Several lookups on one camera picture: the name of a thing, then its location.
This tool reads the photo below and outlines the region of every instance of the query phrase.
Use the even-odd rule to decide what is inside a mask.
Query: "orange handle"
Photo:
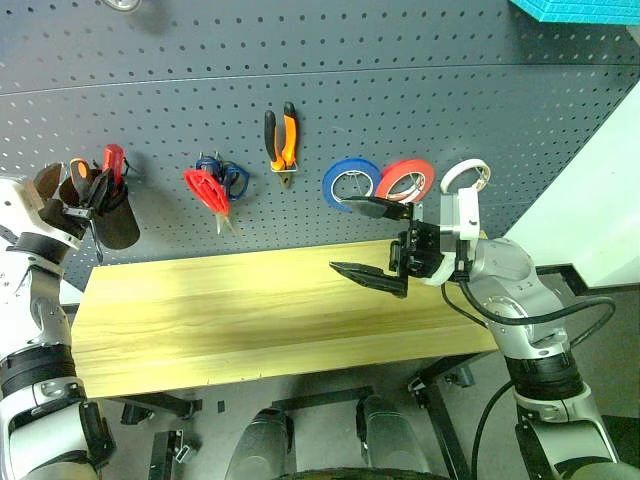
[[[80,202],[87,200],[91,188],[91,170],[84,158],[74,158],[70,164],[71,182],[78,192]]]
[[[282,156],[284,155],[284,150],[282,152],[282,155],[280,155],[280,149],[278,148],[278,131],[275,129],[273,131],[273,145],[275,147],[276,159],[271,162],[271,168],[277,171],[284,170],[284,167],[286,165],[286,161],[282,158]]]
[[[296,140],[298,137],[298,126],[295,117],[284,116],[284,128],[286,132],[286,141],[282,149],[282,158],[287,168],[292,167],[296,163]]]

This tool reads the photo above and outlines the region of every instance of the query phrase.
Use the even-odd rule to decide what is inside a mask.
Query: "red tape roll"
[[[413,186],[404,192],[391,193],[393,187],[406,177],[414,178]],[[427,194],[435,179],[435,170],[429,162],[420,158],[402,160],[389,165],[382,172],[382,180],[376,190],[376,197],[400,203],[419,202]]]

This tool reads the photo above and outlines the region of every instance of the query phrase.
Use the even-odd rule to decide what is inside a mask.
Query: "black hose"
[[[478,452],[480,451],[480,439],[482,438],[482,431],[484,430],[484,425],[487,423],[487,419],[489,418],[489,414],[493,409],[493,406],[500,400],[500,397],[505,394],[507,390],[513,387],[513,380],[509,380],[502,387],[498,389],[496,393],[493,394],[493,397],[489,400],[487,405],[484,407],[482,411],[482,416],[480,417],[480,421],[478,422],[478,428],[476,428],[476,436],[473,439],[473,449],[471,450],[471,480],[478,480]]]
[[[466,310],[461,309],[459,306],[457,306],[455,303],[453,303],[448,295],[447,295],[447,289],[445,287],[446,283],[443,283],[440,286],[440,291],[442,292],[442,299],[444,300],[444,303],[446,303],[447,305],[449,305],[449,307],[451,307],[452,310],[455,310],[456,312],[458,312],[460,315],[464,315],[465,317],[467,317],[469,320],[471,320],[472,322],[477,323],[478,325],[480,325],[483,328],[487,328],[487,325],[480,320],[477,317],[474,317],[473,315],[471,315],[469,312],[467,312]]]
[[[476,298],[473,296],[473,293],[471,293],[471,290],[469,289],[469,284],[467,282],[458,282],[458,284],[460,285],[460,289],[462,290],[462,293],[464,294],[465,298],[473,308],[475,308],[480,314],[482,314],[484,317],[488,318],[489,320],[493,320],[494,322],[500,323],[502,325],[532,325],[532,324],[538,324],[538,323],[551,322],[553,320],[557,320],[558,318],[565,317],[572,313],[576,313],[581,310],[584,310],[585,308],[591,308],[597,305],[606,305],[609,308],[608,318],[606,319],[606,320],[609,320],[609,318],[611,318],[611,315],[613,315],[613,313],[616,310],[615,302],[609,297],[590,297],[581,302],[575,303],[573,305],[569,305],[568,307],[562,308],[560,310],[556,310],[555,312],[545,313],[544,315],[534,315],[533,317],[522,317],[522,318],[509,318],[509,317],[503,317],[501,315],[497,315],[487,310],[486,308],[484,308],[482,304],[480,304],[480,302],[478,302]],[[602,328],[604,323],[599,325],[597,329]]]
[[[593,335],[602,327],[604,327],[607,324],[607,322],[611,319],[615,311],[616,311],[616,306],[615,304],[613,304],[613,308],[609,309],[604,315],[602,315],[602,317],[596,320],[593,323],[593,325],[591,325],[589,328],[587,328],[585,331],[579,334],[576,338],[571,340],[571,348],[577,347],[582,342],[584,342],[587,338],[589,338],[591,335]]]

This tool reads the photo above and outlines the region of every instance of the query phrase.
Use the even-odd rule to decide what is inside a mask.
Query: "blue scissors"
[[[200,153],[196,170],[204,170],[215,178],[231,201],[242,198],[249,186],[249,172],[233,162],[223,161],[218,152],[213,157]]]

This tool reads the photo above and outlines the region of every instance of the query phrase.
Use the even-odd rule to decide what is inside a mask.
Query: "wooden table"
[[[438,288],[412,279],[401,300],[328,265],[384,265],[388,252],[373,241],[94,268],[73,326],[78,374],[110,397],[496,348]]]

